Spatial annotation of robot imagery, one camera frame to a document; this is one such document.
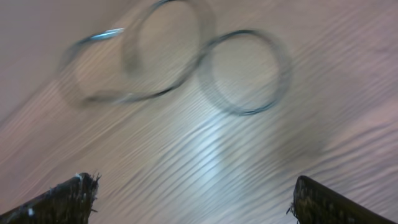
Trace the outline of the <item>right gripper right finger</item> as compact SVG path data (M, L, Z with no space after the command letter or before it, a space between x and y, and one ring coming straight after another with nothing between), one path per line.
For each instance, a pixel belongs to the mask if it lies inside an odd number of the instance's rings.
M396 224L305 175L297 178L287 211L299 224Z

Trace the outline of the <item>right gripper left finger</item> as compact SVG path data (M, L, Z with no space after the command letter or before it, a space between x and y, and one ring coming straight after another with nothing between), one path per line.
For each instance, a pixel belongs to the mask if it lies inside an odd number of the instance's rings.
M88 224L100 175L86 172L1 215L1 224Z

